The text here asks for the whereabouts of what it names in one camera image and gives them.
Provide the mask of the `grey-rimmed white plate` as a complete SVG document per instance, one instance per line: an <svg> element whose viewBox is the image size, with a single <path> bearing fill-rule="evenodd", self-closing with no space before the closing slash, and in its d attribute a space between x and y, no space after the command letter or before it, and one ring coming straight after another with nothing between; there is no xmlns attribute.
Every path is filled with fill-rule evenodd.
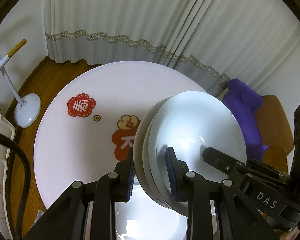
<svg viewBox="0 0 300 240"><path fill-rule="evenodd" d="M153 201L140 185L127 203L115 203L117 239L185 239L187 218Z"/></svg>

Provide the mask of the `white bowl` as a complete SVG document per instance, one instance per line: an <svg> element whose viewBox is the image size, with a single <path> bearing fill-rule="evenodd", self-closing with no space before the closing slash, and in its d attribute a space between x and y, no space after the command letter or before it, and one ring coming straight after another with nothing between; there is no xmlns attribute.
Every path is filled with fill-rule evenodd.
<svg viewBox="0 0 300 240"><path fill-rule="evenodd" d="M151 131L151 126L153 123L153 119L159 109L163 106L163 104L169 99L164 98L161 101L157 102L150 110L149 112L145 115L144 119L141 122L141 127L140 130L143 129L142 131L144 132L145 136L143 139L143 145L142 145L142 165L143 165L143 170L144 174L146 177L146 181L149 187L149 190L151 192L151 198L161 206L164 206L166 208L172 209L169 204L164 200L163 196L160 194L157 186L155 185L152 173L151 173L151 167L150 167L150 162L149 162L149 134Z"/></svg>
<svg viewBox="0 0 300 240"><path fill-rule="evenodd" d="M186 216L188 204L178 203L171 194L166 148L177 159L205 179L220 183L225 173L203 161L202 153L213 147L242 163L247 151L239 124L224 103L204 92L187 91L167 99L156 113L149 132L148 158L154 183L168 208Z"/></svg>
<svg viewBox="0 0 300 240"><path fill-rule="evenodd" d="M138 129L136 131L136 135L134 138L134 144L133 144L133 161L134 161L134 169L136 178L138 179L138 182L142 189L145 191L145 193L157 204L170 208L170 206L166 203L166 201L159 196L159 199L155 196L155 194L151 191L147 179L145 176L145 172L143 169L143 163L142 163L142 147L143 142L145 138L145 134L147 132L147 129L149 127L149 124L151 123L152 119L158 112L158 110L161 108L161 106L169 99L170 97L164 98L161 101L157 102L152 108L149 109L149 111L146 113L146 115L141 120Z"/></svg>

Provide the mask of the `white plastic stool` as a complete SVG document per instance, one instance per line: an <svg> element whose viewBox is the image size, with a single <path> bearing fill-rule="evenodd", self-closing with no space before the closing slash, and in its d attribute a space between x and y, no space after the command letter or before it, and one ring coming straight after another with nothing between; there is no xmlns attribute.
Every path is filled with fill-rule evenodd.
<svg viewBox="0 0 300 240"><path fill-rule="evenodd" d="M0 113L0 134L11 140L15 139L15 127ZM0 146L0 232L5 239L13 239L8 219L7 174L11 150Z"/></svg>

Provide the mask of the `grey curtain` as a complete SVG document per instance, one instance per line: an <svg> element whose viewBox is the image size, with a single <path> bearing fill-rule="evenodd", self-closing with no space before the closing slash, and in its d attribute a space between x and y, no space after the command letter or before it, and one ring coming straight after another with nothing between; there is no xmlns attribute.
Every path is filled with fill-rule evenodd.
<svg viewBox="0 0 300 240"><path fill-rule="evenodd" d="M154 62L211 94L236 78L261 91L300 44L281 0L44 0L44 25L58 63Z"/></svg>

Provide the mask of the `purple cloth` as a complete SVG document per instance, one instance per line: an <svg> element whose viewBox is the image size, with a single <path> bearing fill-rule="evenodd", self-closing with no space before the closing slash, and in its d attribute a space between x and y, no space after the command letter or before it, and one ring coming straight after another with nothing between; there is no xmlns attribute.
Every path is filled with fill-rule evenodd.
<svg viewBox="0 0 300 240"><path fill-rule="evenodd" d="M262 161L268 146L262 142L255 120L256 111L262 106L263 98L239 79L225 83L228 91L222 102L230 109L242 131L247 158Z"/></svg>

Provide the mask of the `round pink table mat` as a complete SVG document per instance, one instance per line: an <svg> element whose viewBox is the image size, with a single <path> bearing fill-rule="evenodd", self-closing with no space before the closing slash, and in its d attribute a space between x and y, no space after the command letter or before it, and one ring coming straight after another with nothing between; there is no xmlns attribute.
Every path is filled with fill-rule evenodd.
<svg viewBox="0 0 300 240"><path fill-rule="evenodd" d="M121 61L85 72L47 108L34 143L34 173L46 207L74 181L111 172L133 146L136 130L160 100L201 87L160 64Z"/></svg>

